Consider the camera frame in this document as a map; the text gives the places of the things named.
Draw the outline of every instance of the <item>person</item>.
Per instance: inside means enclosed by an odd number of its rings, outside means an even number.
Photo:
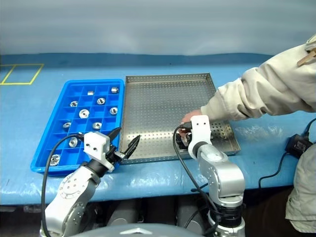
[[[316,35],[219,87],[206,105],[186,114],[182,122],[194,115],[208,115],[213,122],[316,112],[315,55]],[[245,210],[243,216],[249,237],[315,236],[316,144],[300,157],[294,188]]]

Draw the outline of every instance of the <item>blue tabletop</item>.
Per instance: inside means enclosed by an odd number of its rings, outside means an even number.
[[[210,72],[215,86],[219,87],[268,58],[270,56],[257,54],[188,57],[61,53],[2,56],[3,65],[18,65],[13,70],[12,66],[0,68],[0,80],[5,79],[4,83],[7,83],[0,84],[0,204],[40,203],[42,175],[32,172],[30,163],[66,81]],[[257,188],[261,176],[277,170],[286,138],[303,132],[314,117],[312,113],[296,112],[286,116],[263,116],[231,122],[241,152],[230,157],[230,160],[243,171],[247,189]],[[315,134],[314,126],[312,140],[316,139]],[[280,174],[263,180],[263,187],[292,184],[297,161],[287,156]],[[205,183],[197,162],[187,160],[186,163],[197,181]],[[56,195],[61,180],[62,177],[48,179],[47,202]],[[177,160],[121,165],[102,178],[92,200],[189,194],[192,187]]]

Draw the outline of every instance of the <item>stainless steel tray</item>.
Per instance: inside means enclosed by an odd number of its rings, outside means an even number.
[[[184,114],[205,105],[214,95],[210,73],[127,76],[120,149],[141,134],[139,145],[123,163],[176,159],[172,146],[174,129]],[[228,155],[240,151],[227,121],[211,124],[212,143]]]

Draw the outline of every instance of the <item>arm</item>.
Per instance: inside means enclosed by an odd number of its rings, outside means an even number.
[[[216,91],[201,112],[211,121],[284,115],[298,110],[316,112],[316,60],[297,67],[304,45],[289,49],[246,71]]]

